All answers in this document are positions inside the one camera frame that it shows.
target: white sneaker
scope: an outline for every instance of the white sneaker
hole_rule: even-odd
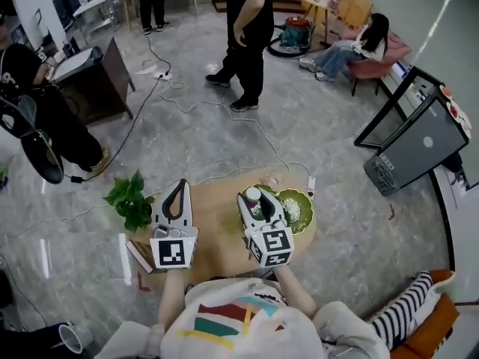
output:
[[[332,79],[331,77],[328,77],[322,72],[316,73],[316,80],[318,81],[324,81],[324,82],[334,82],[335,79]]]
[[[316,64],[314,63],[314,60],[308,60],[306,58],[300,58],[298,60],[298,62],[299,62],[299,66],[301,68],[305,68],[312,73],[316,73],[317,67],[316,67]]]

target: person's arm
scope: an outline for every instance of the person's arm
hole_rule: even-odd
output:
[[[243,37],[243,29],[260,13],[264,7],[264,2],[265,0],[246,0],[245,4],[242,6],[241,12],[239,12],[239,16],[233,26],[234,38],[239,45],[246,46],[241,41],[241,38]]]
[[[181,270],[166,272],[162,298],[158,309],[158,324],[165,326],[165,332],[185,310],[185,283]]]
[[[356,36],[356,41],[355,43],[356,44],[362,44],[364,43],[362,40],[361,40],[361,37],[362,35],[366,32],[366,29],[368,29],[369,26],[365,25],[364,27],[362,27],[362,30],[358,33],[358,36]]]
[[[290,307],[297,308],[309,319],[313,319],[318,306],[313,298],[302,288],[289,266],[278,266],[273,269],[281,286],[281,293]]]
[[[33,79],[33,85],[40,85],[45,79],[47,73],[48,73],[48,65],[41,64],[40,67],[38,68],[35,78]]]

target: person's hand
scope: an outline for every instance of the person's hand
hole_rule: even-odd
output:
[[[242,39],[245,38],[245,34],[243,33],[242,28],[239,28],[237,24],[235,23],[233,25],[233,31],[234,31],[234,39],[237,41],[237,43],[240,46],[246,47],[246,45],[242,41]]]

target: small bottle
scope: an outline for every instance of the small bottle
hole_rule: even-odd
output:
[[[264,219],[263,211],[261,210],[261,191],[259,188],[251,187],[246,189],[246,206],[251,211],[253,218],[257,221]]]

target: chair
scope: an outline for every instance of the chair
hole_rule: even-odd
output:
[[[346,29],[341,34],[341,39],[355,40],[360,31],[360,29]],[[409,53],[411,53],[411,48],[409,48],[393,31],[389,31],[388,50],[381,61],[367,59],[363,61],[355,61],[352,63],[348,63],[348,67],[350,68],[351,73],[355,77],[353,91],[351,92],[351,95],[354,96],[354,94],[356,93],[356,87],[358,86],[359,79],[377,79],[377,95],[380,79],[389,73],[389,70],[391,70],[394,64],[396,64],[402,58],[405,58]]]

